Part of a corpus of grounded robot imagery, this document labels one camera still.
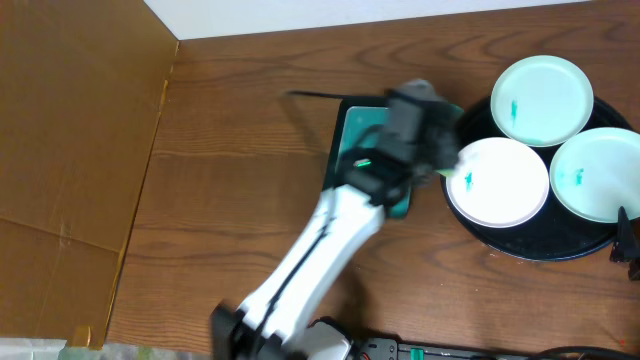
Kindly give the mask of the green yellow sponge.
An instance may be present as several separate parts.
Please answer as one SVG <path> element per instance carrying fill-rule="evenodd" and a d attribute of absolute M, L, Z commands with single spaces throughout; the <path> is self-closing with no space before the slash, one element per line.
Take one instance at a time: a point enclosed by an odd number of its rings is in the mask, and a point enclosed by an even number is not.
<path fill-rule="evenodd" d="M 439 114 L 439 127 L 436 135 L 436 171 L 444 177 L 451 176 L 459 162 L 460 145 L 456 123 L 463 113 L 464 111 L 457 105 L 446 104 Z"/>

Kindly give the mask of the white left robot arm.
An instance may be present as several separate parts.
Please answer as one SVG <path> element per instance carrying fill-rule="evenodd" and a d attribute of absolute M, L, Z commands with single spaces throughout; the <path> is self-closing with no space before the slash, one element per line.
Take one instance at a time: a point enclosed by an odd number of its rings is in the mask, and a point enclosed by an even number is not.
<path fill-rule="evenodd" d="M 416 184 L 459 161 L 455 106 L 423 79 L 387 92 L 388 120 L 376 143 L 337 160 L 313 215 L 282 262 L 237 309 L 210 317 L 216 359 L 348 359 L 353 342 L 311 317 L 357 250 Z"/>

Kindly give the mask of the white plate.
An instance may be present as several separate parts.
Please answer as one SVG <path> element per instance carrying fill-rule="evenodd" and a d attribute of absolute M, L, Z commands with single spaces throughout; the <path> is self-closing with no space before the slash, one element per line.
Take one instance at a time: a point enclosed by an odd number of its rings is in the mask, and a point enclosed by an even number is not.
<path fill-rule="evenodd" d="M 459 163 L 445 180 L 455 210 L 474 224 L 510 228 L 533 218 L 549 194 L 548 170 L 529 146 L 492 137 L 459 152 Z"/>

